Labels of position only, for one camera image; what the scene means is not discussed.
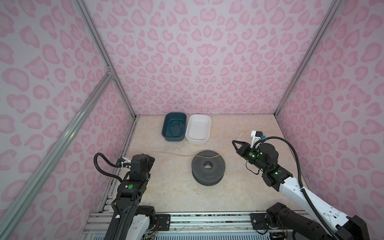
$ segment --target yellow wire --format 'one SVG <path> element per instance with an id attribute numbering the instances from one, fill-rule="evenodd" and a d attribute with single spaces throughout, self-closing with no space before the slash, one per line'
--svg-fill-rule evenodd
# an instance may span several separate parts
<path id="1" fill-rule="evenodd" d="M 243 127 L 243 131 L 241 132 L 240 134 L 240 137 L 237 139 L 239 140 L 241 138 L 241 136 L 243 135 L 243 132 L 244 132 L 244 126 L 243 124 L 240 123 L 240 125 Z M 163 154 L 171 154 L 171 155 L 176 155 L 176 156 L 180 156 L 180 157 L 202 157 L 202 158 L 215 158 L 215 157 L 218 157 L 220 156 L 221 154 L 225 153 L 226 151 L 228 151 L 229 149 L 231 149 L 231 147 L 233 146 L 230 146 L 229 148 L 227 148 L 224 152 L 220 153 L 219 155 L 217 156 L 214 156 L 214 157 L 203 157 L 203 156 L 198 156 L 198 155 L 195 155 L 195 154 L 191 154 L 191 155 L 180 155 L 180 154 L 176 154 L 176 153 L 171 153 L 171 152 L 152 152 L 152 153 L 163 153 Z"/>

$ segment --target plastic bin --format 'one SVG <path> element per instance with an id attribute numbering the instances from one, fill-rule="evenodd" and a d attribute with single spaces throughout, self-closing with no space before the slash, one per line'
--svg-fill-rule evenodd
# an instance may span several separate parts
<path id="1" fill-rule="evenodd" d="M 211 118 L 207 115 L 193 114 L 190 116 L 185 136 L 188 142 L 205 144 L 209 138 Z"/>
<path id="2" fill-rule="evenodd" d="M 184 113 L 168 113 L 164 119 L 161 135 L 169 142 L 180 142 L 185 136 L 187 116 Z"/>

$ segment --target spool center hole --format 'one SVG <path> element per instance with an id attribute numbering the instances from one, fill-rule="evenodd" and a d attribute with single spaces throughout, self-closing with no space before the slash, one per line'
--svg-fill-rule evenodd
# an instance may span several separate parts
<path id="1" fill-rule="evenodd" d="M 213 164 L 210 162 L 210 161 L 207 161 L 204 163 L 204 168 L 205 169 L 212 169 L 213 168 Z"/>

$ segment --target dark blue plastic container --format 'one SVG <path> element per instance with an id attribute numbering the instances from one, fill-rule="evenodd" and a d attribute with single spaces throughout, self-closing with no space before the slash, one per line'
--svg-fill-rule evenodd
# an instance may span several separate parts
<path id="1" fill-rule="evenodd" d="M 180 142 L 184 139 L 186 125 L 187 116 L 184 113 L 168 113 L 161 135 L 169 142 Z"/>

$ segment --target coiled green cord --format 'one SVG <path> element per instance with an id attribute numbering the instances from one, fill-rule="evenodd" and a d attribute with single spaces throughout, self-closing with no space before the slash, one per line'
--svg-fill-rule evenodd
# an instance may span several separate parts
<path id="1" fill-rule="evenodd" d="M 180 120 L 175 120 L 175 121 L 173 121 L 170 125 L 169 125 L 169 127 L 168 127 L 168 132 L 170 132 L 171 134 L 172 134 L 172 136 L 174 136 L 174 137 L 177 137 L 178 135 L 180 135 L 180 133 L 181 133 L 181 121 Z M 179 129 L 177 130 L 177 131 L 174 131 L 173 130 L 173 127 L 174 126 L 176 126 L 176 125 L 178 125 L 179 126 Z"/>

